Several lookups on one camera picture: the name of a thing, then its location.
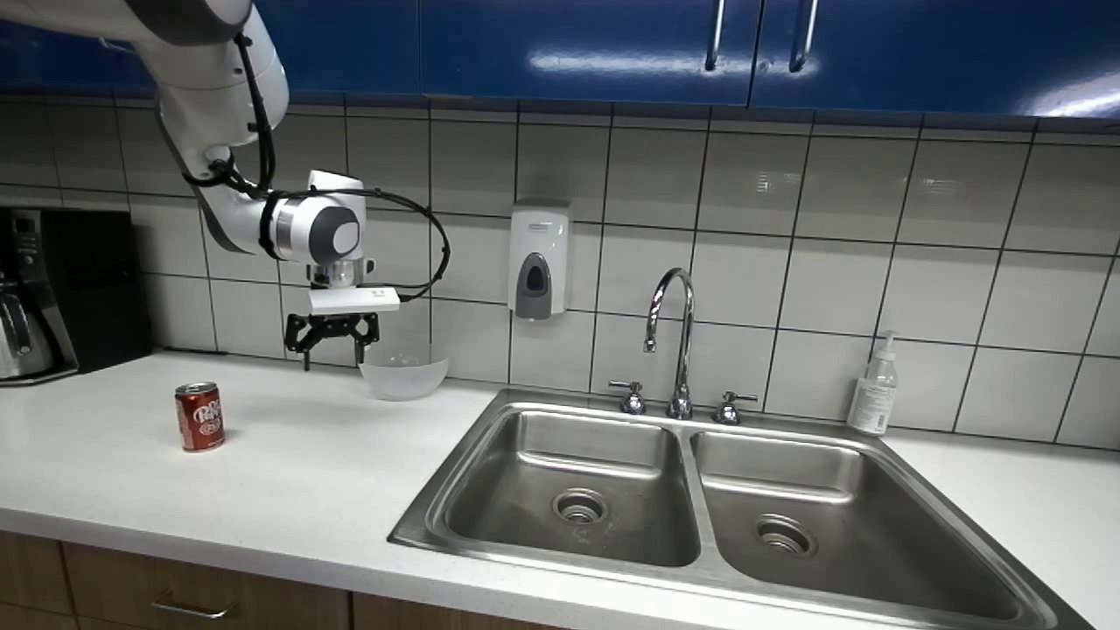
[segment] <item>countertop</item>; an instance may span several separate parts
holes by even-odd
[[[222,447],[179,447],[180,382],[220,384]],[[388,544],[492,393],[375,402],[352,374],[189,354],[0,390],[0,528],[553,626],[865,626]],[[1120,630],[1120,456],[890,446],[1087,624]]]

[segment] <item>coffee maker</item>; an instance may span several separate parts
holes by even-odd
[[[129,215],[0,207],[0,384],[149,354]]]

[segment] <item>sink basin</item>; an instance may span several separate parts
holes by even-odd
[[[877,439],[495,397],[390,544],[890,626],[1087,626]]]

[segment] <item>white tile wall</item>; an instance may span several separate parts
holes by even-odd
[[[280,318],[303,310],[303,275],[277,277],[201,235],[149,106],[0,100],[0,111],[2,205],[134,212],[162,344],[285,356]],[[1104,129],[323,106],[292,109],[277,144],[285,185],[334,169],[451,215],[438,302],[385,316],[375,354],[432,347],[451,380],[564,393],[640,380],[663,398],[679,290],[654,354],[642,310],[686,268],[704,405],[735,390],[841,422],[870,332],[897,330],[898,429],[1120,447],[1120,290],[1104,290],[1120,144]],[[518,324],[506,212],[542,195],[579,220],[574,312]],[[417,218],[369,205],[368,220],[379,282],[430,275]],[[351,362],[351,344],[315,354]]]

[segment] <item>red can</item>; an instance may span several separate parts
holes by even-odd
[[[222,440],[220,397],[214,382],[173,390],[180,453],[206,453]]]

